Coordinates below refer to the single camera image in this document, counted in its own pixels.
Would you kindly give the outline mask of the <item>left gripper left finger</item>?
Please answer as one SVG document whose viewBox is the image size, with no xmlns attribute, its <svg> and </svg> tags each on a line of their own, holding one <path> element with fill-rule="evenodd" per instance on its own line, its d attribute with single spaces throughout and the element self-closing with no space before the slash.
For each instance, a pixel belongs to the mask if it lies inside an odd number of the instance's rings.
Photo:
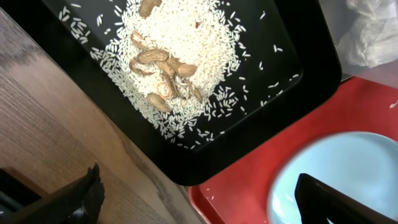
<svg viewBox="0 0 398 224">
<path fill-rule="evenodd" d="M 100 168 L 95 164 L 86 175 L 41 197 L 1 169 L 1 223 L 98 223 L 105 196 Z"/>
</svg>

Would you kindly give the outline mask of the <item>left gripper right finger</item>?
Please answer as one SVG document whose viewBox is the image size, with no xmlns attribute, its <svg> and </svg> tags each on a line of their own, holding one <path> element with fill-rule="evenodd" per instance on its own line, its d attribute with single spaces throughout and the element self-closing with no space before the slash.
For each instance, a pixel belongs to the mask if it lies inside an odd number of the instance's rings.
<svg viewBox="0 0 398 224">
<path fill-rule="evenodd" d="M 397 224 L 304 173 L 298 177 L 295 199 L 302 224 Z"/>
</svg>

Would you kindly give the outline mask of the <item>light blue plate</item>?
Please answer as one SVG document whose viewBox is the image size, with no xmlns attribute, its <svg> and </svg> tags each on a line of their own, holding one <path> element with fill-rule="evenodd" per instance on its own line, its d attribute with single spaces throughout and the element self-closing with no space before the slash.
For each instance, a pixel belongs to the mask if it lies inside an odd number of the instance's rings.
<svg viewBox="0 0 398 224">
<path fill-rule="evenodd" d="M 369 132 L 321 138 L 278 173 L 267 200 L 271 223 L 300 223 L 294 192 L 306 173 L 363 205 L 397 219 L 397 142 Z"/>
</svg>

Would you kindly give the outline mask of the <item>white tissue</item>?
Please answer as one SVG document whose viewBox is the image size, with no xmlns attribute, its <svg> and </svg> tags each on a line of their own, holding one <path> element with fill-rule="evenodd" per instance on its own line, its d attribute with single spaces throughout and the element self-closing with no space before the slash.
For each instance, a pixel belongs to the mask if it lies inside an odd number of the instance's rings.
<svg viewBox="0 0 398 224">
<path fill-rule="evenodd" d="M 347 0 L 357 13 L 337 49 L 352 65 L 373 68 L 397 60 L 397 1 Z"/>
</svg>

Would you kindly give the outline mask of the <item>rice and food scraps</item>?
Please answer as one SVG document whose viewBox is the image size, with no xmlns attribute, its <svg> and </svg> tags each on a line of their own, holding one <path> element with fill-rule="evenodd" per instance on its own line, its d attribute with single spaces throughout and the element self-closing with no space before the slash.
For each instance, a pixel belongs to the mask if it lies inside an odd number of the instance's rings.
<svg viewBox="0 0 398 224">
<path fill-rule="evenodd" d="M 301 64 L 267 1 L 53 1 L 133 108 L 193 150 L 281 95 Z"/>
</svg>

